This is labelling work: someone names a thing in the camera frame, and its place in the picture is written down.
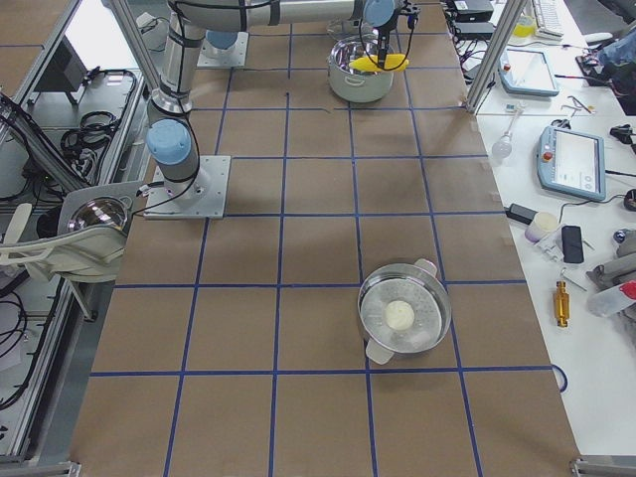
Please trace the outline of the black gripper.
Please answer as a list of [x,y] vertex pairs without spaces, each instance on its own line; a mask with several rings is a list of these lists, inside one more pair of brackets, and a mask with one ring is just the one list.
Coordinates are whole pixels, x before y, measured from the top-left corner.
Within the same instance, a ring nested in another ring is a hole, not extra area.
[[417,24],[417,6],[407,0],[369,0],[363,8],[363,20],[378,32],[377,64],[380,70],[386,67],[390,50],[390,34],[398,27],[400,16],[406,17],[407,27]]

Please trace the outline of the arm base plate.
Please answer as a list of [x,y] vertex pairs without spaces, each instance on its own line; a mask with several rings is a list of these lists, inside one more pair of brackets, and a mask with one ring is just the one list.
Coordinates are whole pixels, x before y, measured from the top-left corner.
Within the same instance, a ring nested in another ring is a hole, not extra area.
[[159,166],[153,181],[162,185],[152,188],[143,216],[151,220],[214,219],[224,217],[232,158],[225,155],[203,155],[199,172],[191,181],[166,181]]
[[222,51],[212,48],[205,35],[197,66],[204,69],[242,69],[246,59],[248,38],[247,32],[238,32],[235,46],[231,50]]

